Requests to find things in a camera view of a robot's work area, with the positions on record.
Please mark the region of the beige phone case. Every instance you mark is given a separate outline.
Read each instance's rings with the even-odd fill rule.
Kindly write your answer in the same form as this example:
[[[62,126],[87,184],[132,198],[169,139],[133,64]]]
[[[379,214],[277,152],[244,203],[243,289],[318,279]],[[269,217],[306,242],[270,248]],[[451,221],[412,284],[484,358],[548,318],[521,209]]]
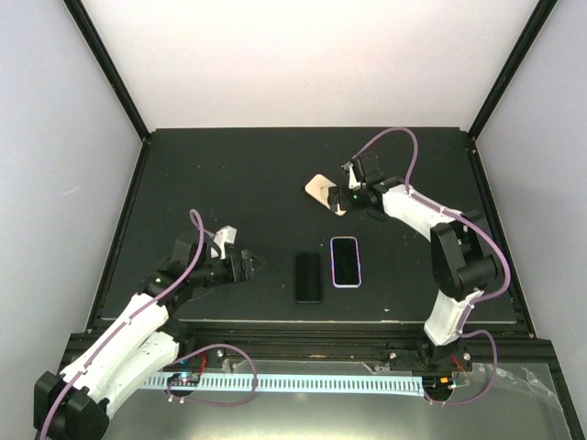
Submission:
[[[305,192],[314,200],[326,207],[331,213],[343,216],[346,211],[342,210],[338,204],[330,205],[328,202],[329,190],[337,189],[337,185],[322,174],[316,174],[306,185]]]

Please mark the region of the black phone case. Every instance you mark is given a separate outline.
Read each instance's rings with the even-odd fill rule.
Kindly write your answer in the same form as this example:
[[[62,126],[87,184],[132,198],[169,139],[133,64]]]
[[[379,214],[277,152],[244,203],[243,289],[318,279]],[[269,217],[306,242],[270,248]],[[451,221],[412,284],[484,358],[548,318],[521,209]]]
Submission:
[[[298,303],[322,302],[322,265],[316,252],[303,252],[295,257],[294,291]]]

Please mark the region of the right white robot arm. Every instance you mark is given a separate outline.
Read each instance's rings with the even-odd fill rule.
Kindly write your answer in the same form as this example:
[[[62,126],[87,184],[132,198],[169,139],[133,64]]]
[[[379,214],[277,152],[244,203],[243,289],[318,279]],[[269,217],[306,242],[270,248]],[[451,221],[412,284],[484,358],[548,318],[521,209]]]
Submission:
[[[372,209],[398,220],[430,244],[437,297],[416,346],[425,369],[439,369],[450,349],[465,336],[464,326],[478,303],[504,294],[512,271],[503,251],[487,231],[483,214],[448,208],[417,191],[408,178],[386,177],[374,154],[344,165],[344,186],[323,183],[320,201],[336,215]]]

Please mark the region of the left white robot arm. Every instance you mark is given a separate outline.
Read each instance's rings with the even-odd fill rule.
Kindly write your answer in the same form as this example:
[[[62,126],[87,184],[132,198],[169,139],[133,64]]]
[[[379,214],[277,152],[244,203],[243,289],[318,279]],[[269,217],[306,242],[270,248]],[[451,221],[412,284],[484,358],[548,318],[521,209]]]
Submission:
[[[185,231],[117,319],[59,373],[34,386],[39,439],[101,439],[123,403],[154,373],[196,356],[192,330],[174,314],[197,289],[249,281],[261,258],[234,247],[236,230]]]

